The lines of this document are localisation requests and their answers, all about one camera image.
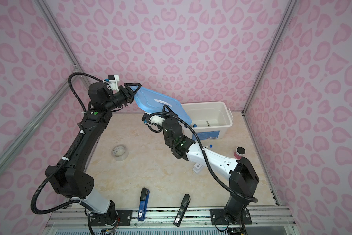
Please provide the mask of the blue plastic bin lid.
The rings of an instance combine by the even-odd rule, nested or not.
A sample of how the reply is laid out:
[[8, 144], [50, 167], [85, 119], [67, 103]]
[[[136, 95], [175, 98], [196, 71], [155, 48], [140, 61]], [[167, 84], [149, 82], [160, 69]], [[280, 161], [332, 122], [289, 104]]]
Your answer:
[[149, 114], [162, 112], [163, 107], [167, 105], [174, 113], [178, 115], [179, 118], [185, 121], [188, 125], [192, 124], [191, 118], [188, 116], [182, 104], [177, 99], [141, 87], [135, 94], [134, 100], [141, 110]]

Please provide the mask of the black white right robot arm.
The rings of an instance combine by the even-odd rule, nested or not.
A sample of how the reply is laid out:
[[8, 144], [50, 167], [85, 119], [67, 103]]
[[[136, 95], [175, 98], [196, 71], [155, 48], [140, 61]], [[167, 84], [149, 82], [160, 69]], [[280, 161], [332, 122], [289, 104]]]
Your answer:
[[229, 224], [244, 223], [250, 203], [257, 203], [254, 193], [259, 177], [250, 160], [233, 159], [215, 153], [203, 146], [195, 130], [168, 106], [162, 112], [150, 114], [145, 121], [162, 132], [165, 144], [177, 159], [184, 159], [207, 167], [213, 179], [230, 198], [224, 207], [224, 219]]

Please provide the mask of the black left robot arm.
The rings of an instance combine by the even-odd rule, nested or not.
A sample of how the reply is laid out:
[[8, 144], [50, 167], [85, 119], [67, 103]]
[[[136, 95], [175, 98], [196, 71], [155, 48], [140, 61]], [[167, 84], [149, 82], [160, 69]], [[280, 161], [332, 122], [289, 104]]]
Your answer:
[[94, 179], [85, 172], [85, 168], [113, 111], [131, 104], [140, 88], [139, 83], [125, 83], [115, 93], [105, 82], [91, 84], [88, 89], [88, 109], [78, 123], [79, 134], [63, 158], [45, 171], [55, 193], [70, 198], [71, 204], [78, 203], [85, 207], [90, 212], [89, 217], [100, 225], [116, 226], [119, 217], [114, 203], [94, 188]]

